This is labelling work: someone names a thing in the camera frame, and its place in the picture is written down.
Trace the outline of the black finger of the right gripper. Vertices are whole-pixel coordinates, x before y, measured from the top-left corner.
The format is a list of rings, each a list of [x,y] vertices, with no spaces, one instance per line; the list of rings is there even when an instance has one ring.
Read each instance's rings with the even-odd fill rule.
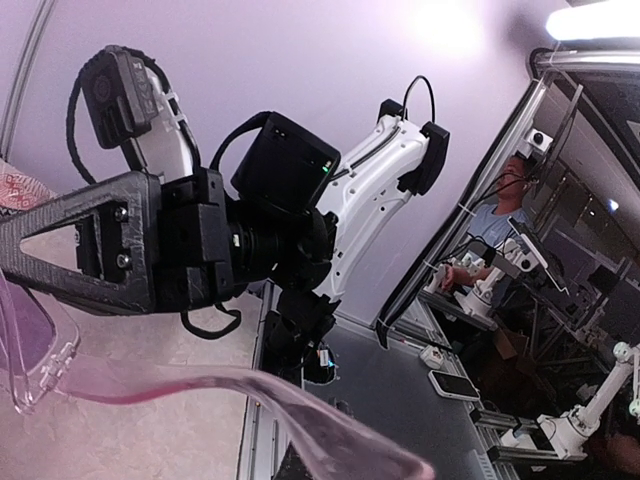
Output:
[[[2,220],[4,275],[93,313],[151,313],[160,187],[128,172]]]

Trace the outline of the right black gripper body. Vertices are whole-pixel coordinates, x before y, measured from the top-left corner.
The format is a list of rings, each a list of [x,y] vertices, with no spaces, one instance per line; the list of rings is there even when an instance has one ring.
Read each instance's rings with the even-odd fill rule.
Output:
[[[234,278],[221,174],[200,168],[164,184],[157,220],[154,311],[196,310],[229,300]]]

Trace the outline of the clear frame glasses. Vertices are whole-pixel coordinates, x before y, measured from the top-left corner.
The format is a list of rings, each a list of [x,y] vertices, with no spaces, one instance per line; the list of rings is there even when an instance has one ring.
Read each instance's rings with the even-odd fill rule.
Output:
[[[315,479],[432,479],[419,456],[308,392],[235,366],[163,366],[78,353],[76,323],[55,299],[1,282],[1,384],[25,413],[51,391],[128,405],[189,390],[235,391],[270,410]]]

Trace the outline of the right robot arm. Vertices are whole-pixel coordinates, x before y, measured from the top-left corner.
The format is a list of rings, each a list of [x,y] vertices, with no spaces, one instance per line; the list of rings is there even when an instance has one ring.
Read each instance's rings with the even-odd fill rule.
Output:
[[[333,327],[347,281],[382,228],[440,174],[449,134],[386,101],[346,155],[275,112],[241,126],[255,139],[227,195],[217,164],[162,183],[129,172],[1,223],[1,350],[24,368],[17,299],[31,291],[98,314],[219,305],[249,284],[280,288],[266,348],[295,370]]]

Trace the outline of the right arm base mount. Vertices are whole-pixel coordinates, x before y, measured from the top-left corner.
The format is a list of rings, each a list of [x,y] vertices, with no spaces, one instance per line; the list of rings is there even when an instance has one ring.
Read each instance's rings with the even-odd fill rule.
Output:
[[[302,378],[314,385],[327,385],[338,378],[336,358],[326,341],[321,340],[305,359]]]

